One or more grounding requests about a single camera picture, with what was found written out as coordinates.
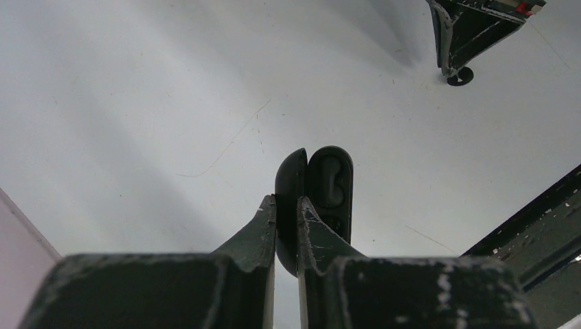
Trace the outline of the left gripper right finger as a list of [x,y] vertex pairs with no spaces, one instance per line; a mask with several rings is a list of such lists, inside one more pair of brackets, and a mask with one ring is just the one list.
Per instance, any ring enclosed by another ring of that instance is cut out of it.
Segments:
[[302,328],[536,328],[516,277],[490,258],[369,258],[297,202]]

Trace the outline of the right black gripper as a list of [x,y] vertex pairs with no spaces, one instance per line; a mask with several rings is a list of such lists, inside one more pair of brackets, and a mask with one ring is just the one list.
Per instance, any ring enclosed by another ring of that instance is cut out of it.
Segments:
[[481,53],[520,29],[544,0],[428,1],[437,66],[451,77]]

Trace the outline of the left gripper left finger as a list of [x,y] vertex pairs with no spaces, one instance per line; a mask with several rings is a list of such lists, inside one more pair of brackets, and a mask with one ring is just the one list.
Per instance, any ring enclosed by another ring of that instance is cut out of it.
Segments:
[[271,328],[276,203],[210,253],[76,254],[46,275],[21,328]]

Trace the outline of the black earbud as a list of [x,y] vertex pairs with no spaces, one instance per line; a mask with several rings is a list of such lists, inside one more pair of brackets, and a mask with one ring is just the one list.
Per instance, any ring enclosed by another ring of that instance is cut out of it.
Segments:
[[447,78],[447,84],[450,86],[465,86],[474,79],[474,72],[467,66],[463,67],[454,76]]
[[321,163],[321,190],[319,197],[325,208],[339,207],[344,201],[344,192],[337,179],[341,173],[341,162],[335,157],[325,157]]

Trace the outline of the black earbud charging case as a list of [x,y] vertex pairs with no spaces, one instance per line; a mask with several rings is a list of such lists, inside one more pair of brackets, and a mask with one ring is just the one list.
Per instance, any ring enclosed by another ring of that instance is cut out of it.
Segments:
[[[344,192],[343,203],[336,208],[321,205],[321,163],[325,157],[335,157],[341,162],[337,179]],[[287,156],[275,177],[275,201],[277,206],[276,253],[282,266],[292,276],[298,275],[297,252],[297,202],[308,197],[318,216],[345,242],[351,243],[351,216],[354,185],[354,164],[351,156],[337,146],[317,150],[311,158],[304,148]]]

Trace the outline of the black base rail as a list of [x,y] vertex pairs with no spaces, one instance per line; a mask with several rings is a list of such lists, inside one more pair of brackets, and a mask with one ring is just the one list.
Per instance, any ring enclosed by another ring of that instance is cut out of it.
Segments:
[[468,249],[518,277],[540,328],[580,327],[580,167]]

